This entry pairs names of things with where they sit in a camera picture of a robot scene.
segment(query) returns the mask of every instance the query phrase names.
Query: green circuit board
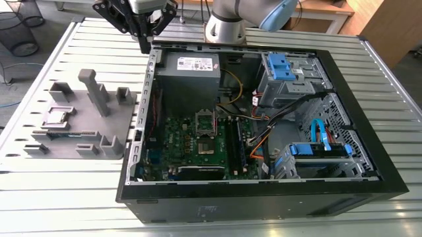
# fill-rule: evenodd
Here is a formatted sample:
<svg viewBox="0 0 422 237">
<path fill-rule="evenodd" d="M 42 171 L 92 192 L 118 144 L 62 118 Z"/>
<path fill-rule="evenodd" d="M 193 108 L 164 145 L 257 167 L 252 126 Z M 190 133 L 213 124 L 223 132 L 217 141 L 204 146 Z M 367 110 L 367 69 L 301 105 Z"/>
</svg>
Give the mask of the green circuit board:
<svg viewBox="0 0 422 237">
<path fill-rule="evenodd" d="M 210 122 L 198 119 L 198 128 L 212 128 Z M 225 118 L 215 121 L 216 135 L 196 136 L 194 117 L 166 118 L 164 123 L 162 149 L 157 152 L 153 176 L 156 181 L 170 180 L 168 169 L 178 166 L 217 166 L 224 167 L 225 180 L 256 179 L 257 169 L 253 161 L 245 167 L 247 172 L 241 175 L 229 173 L 229 157 L 225 148 Z M 252 123 L 245 119 L 240 121 L 241 137 L 245 141 L 252 136 Z"/>
</svg>

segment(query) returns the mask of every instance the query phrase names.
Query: slatted aluminum table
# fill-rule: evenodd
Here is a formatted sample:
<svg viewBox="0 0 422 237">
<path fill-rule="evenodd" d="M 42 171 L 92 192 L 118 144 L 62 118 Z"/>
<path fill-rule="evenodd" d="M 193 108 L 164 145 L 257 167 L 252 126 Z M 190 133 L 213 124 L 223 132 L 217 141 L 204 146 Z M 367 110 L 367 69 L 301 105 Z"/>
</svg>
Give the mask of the slatted aluminum table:
<svg viewBox="0 0 422 237">
<path fill-rule="evenodd" d="M 158 40 L 201 42 L 197 25 L 169 24 Z M 422 113 L 365 41 L 356 37 L 247 30 L 247 44 L 331 52 L 409 192 L 335 217 L 144 225 L 114 202 L 121 160 L 25 158 L 54 81 L 72 88 L 81 68 L 106 89 L 140 91 L 148 56 L 104 19 L 72 22 L 0 135 L 0 233 L 28 236 L 420 236 Z"/>
</svg>

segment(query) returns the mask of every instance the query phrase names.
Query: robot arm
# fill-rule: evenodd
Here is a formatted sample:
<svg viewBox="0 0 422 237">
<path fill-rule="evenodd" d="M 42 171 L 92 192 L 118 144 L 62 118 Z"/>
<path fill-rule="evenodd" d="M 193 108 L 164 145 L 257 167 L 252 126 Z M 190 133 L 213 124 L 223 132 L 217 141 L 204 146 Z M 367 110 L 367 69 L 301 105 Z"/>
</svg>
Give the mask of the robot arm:
<svg viewBox="0 0 422 237">
<path fill-rule="evenodd" d="M 281 28 L 295 11 L 297 0 L 213 0 L 205 37 L 213 43 L 244 41 L 243 20 L 273 32 Z"/>
<path fill-rule="evenodd" d="M 241 43 L 245 37 L 243 19 L 265 31 L 279 30 L 296 4 L 297 0 L 213 0 L 206 40 Z M 136 38 L 141 53 L 148 54 L 153 36 L 161 33 L 176 15 L 177 3 L 174 0 L 96 0 L 92 8 L 121 33 L 128 32 Z M 152 22 L 154 10 L 160 10 L 161 16 Z"/>
</svg>

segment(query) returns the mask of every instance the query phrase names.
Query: wastebasket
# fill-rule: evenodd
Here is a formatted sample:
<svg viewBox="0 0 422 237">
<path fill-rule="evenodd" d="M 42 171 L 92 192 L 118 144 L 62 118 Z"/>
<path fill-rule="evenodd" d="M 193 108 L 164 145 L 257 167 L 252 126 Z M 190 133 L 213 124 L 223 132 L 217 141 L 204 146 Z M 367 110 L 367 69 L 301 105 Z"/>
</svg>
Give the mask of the wastebasket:
<svg viewBox="0 0 422 237">
<path fill-rule="evenodd" d="M 12 11 L 21 14 L 28 27 L 44 24 L 44 18 L 34 0 L 5 0 Z"/>
<path fill-rule="evenodd" d="M 0 12 L 0 43 L 16 57 L 24 57 L 38 50 L 30 29 L 16 12 Z"/>
</svg>

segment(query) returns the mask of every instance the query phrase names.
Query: motherboard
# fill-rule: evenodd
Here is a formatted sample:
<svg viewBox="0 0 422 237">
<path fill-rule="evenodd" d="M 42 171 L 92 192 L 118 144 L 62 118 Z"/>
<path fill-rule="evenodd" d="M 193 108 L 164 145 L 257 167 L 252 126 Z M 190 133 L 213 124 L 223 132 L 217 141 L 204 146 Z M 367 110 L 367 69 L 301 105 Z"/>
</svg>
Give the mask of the motherboard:
<svg viewBox="0 0 422 237">
<path fill-rule="evenodd" d="M 162 148 L 148 150 L 149 179 L 257 179 L 257 162 L 248 158 L 245 148 L 252 131 L 247 119 L 215 118 L 209 111 L 184 118 L 166 117 Z"/>
</svg>

